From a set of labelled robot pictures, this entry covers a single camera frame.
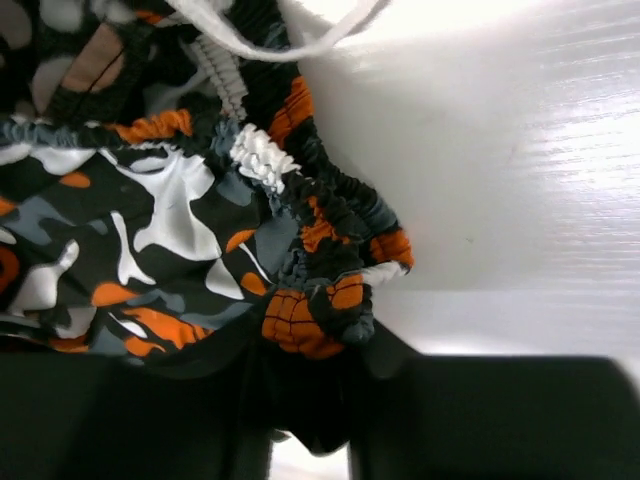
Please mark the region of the orange camouflage shorts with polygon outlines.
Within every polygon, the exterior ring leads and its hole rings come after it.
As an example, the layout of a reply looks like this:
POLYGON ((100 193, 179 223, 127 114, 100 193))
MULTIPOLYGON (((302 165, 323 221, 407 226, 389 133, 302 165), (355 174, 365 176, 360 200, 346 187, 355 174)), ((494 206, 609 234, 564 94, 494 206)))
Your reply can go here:
POLYGON ((1 346, 178 375, 284 355, 267 404, 316 454, 347 440, 324 364, 407 274, 394 212, 328 158, 274 1, 1 5, 1 346))

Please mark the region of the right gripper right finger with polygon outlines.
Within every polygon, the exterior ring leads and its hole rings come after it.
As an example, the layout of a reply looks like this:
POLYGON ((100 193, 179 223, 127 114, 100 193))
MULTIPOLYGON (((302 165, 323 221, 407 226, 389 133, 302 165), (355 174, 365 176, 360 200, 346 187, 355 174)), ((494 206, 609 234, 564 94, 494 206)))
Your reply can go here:
POLYGON ((356 479, 639 475, 639 397, 608 359, 421 356, 353 388, 356 479))

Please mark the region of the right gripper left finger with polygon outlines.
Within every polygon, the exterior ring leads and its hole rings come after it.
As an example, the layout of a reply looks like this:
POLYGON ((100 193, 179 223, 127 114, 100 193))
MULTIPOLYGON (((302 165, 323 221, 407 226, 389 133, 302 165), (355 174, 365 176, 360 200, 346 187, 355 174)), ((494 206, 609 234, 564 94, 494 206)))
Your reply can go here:
POLYGON ((118 361, 1 357, 4 479, 264 479, 267 434, 240 419, 242 363, 171 379, 118 361))

